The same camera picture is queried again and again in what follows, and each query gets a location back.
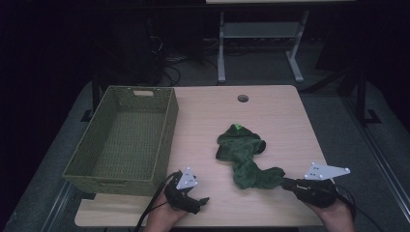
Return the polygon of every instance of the table leg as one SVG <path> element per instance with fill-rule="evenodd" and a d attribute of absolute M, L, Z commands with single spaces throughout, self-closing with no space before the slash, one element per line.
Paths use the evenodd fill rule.
<path fill-rule="evenodd" d="M 308 21 L 308 11 L 305 11 L 302 15 L 301 22 L 299 23 L 298 31 L 295 36 L 295 43 L 290 51 L 286 51 L 286 57 L 289 61 L 290 68 L 295 76 L 296 82 L 304 82 L 301 71 L 299 70 L 298 63 L 296 62 L 296 52 L 298 51 L 299 44 L 301 43 L 302 36 L 305 31 L 305 26 Z"/>
<path fill-rule="evenodd" d="M 224 83 L 225 61 L 223 60 L 223 12 L 220 13 L 220 52 L 218 54 L 218 83 Z"/>

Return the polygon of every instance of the green cloth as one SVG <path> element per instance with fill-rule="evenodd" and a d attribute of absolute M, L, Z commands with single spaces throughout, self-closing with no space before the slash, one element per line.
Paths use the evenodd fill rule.
<path fill-rule="evenodd" d="M 240 189 L 273 189 L 283 181 L 281 168 L 261 170 L 253 161 L 253 155 L 261 154 L 266 148 L 266 142 L 258 134 L 233 124 L 217 142 L 220 145 L 217 159 L 232 162 L 233 181 Z"/>

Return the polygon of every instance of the wooden table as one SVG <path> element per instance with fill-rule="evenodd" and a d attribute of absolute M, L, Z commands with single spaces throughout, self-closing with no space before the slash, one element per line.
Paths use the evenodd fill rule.
<path fill-rule="evenodd" d="M 254 161 L 261 169 L 278 166 L 288 178 L 303 178 L 310 164 L 326 164 L 298 92 L 293 86 L 216 86 L 175 88 L 180 107 L 168 173 L 190 167 L 198 186 L 195 199 L 211 197 L 197 215 L 176 226 L 310 226 L 318 217 L 290 191 L 238 189 L 230 162 L 215 154 L 217 138 L 237 123 L 261 136 L 266 150 Z M 239 102 L 247 95 L 248 102 Z M 78 226 L 135 226 L 150 198 L 97 194 L 83 199 Z"/>

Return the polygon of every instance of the hand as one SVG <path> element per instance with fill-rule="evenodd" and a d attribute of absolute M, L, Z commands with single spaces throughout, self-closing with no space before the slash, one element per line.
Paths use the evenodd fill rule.
<path fill-rule="evenodd" d="M 349 207 L 339 199 L 327 208 L 318 208 L 305 202 L 322 220 L 329 232 L 354 232 L 355 227 Z"/>
<path fill-rule="evenodd" d="M 183 210 L 172 209 L 168 203 L 163 204 L 166 202 L 163 190 L 164 188 L 153 206 L 159 207 L 150 212 L 144 232 L 168 232 L 176 222 L 188 214 Z"/>

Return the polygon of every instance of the green basket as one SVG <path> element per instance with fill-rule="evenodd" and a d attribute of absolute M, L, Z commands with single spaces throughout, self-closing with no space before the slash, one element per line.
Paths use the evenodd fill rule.
<path fill-rule="evenodd" d="M 85 192 L 152 196 L 177 115 L 173 88 L 108 87 L 63 177 Z"/>

